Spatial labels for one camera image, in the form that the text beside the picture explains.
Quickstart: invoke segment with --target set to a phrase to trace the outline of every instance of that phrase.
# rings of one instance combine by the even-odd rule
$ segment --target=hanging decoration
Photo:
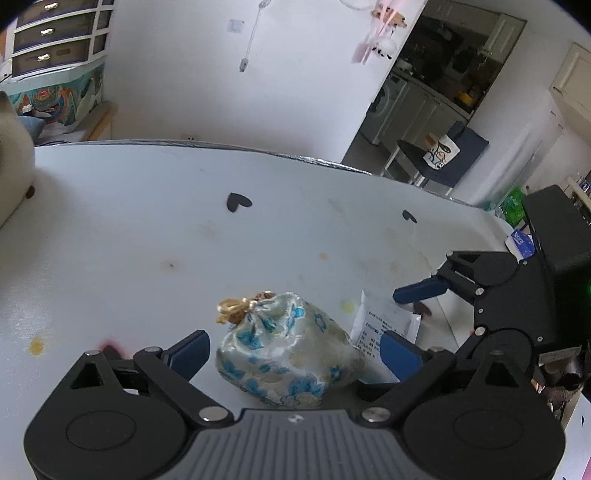
[[[259,11],[256,14],[256,20],[255,20],[255,24],[252,26],[252,32],[251,32],[251,37],[248,40],[248,46],[246,48],[246,54],[244,55],[244,58],[240,61],[240,71],[244,72],[246,70],[246,67],[248,67],[248,57],[251,54],[251,47],[252,47],[252,41],[255,38],[255,33],[256,33],[256,27],[258,26],[258,21],[261,17],[261,12],[263,11],[263,9],[265,7],[268,7],[269,4],[271,3],[271,0],[262,0],[261,3],[259,4]]]
[[[394,0],[385,0],[375,5],[371,12],[374,18],[371,29],[353,55],[355,63],[365,64],[372,52],[376,52],[381,57],[387,57],[388,60],[392,60],[398,53],[398,46],[392,36],[396,28],[406,28],[408,25],[400,13],[401,5],[393,7],[393,2]]]

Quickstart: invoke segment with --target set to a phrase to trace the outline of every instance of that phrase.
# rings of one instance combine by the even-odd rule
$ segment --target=kitchen cabinet
[[[591,145],[591,52],[573,43],[550,93],[569,127]]]
[[[445,20],[453,8],[453,3],[447,0],[429,0],[422,15],[435,18],[436,20]]]
[[[482,54],[491,60],[505,63],[524,26],[524,20],[505,14],[500,15],[495,28],[482,47]]]
[[[398,140],[406,140],[426,150],[429,147],[426,140],[428,134],[440,137],[446,134],[456,121],[466,121],[453,108],[413,83],[406,85],[403,95],[399,105],[392,111],[391,122],[380,138],[390,152],[397,150]],[[417,170],[404,154],[399,153],[396,161],[411,178],[414,177]]]
[[[423,15],[487,36],[499,19],[499,14],[494,12],[449,0],[429,0]]]

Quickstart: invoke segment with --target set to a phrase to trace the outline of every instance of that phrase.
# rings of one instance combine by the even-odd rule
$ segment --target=black heart sticker
[[[226,201],[226,207],[228,207],[228,210],[234,213],[236,212],[238,205],[242,205],[243,207],[251,207],[252,201],[244,195],[240,195],[239,193],[231,193],[228,195],[228,200]]]
[[[402,211],[402,218],[404,218],[405,220],[410,220],[410,221],[412,221],[414,223],[417,223],[417,219],[408,210],[403,210]]]

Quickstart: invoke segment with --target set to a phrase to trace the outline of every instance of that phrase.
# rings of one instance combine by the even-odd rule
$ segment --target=table surface
[[[214,349],[227,330],[217,303],[262,290],[294,291],[350,330],[362,289],[390,296],[447,251],[506,237],[481,210],[270,154],[87,142],[36,155],[36,193],[0,229],[0,475],[12,480],[33,477],[24,430],[86,350],[132,355],[199,328]],[[252,207],[230,213],[230,192]],[[472,308],[451,293],[428,305],[417,343],[457,348],[450,325],[463,342]],[[261,406],[213,356],[192,383],[235,414]]]

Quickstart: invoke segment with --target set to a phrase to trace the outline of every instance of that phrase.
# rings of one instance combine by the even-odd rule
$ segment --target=chair
[[[463,122],[456,122],[447,133],[460,149],[447,165],[435,170],[427,165],[423,156],[427,152],[404,140],[398,140],[398,147],[418,170],[414,179],[409,182],[412,185],[421,187],[427,181],[434,181],[449,188],[446,195],[457,185],[460,179],[466,174],[472,165],[480,158],[488,146],[488,140],[478,135],[474,130],[468,128]]]

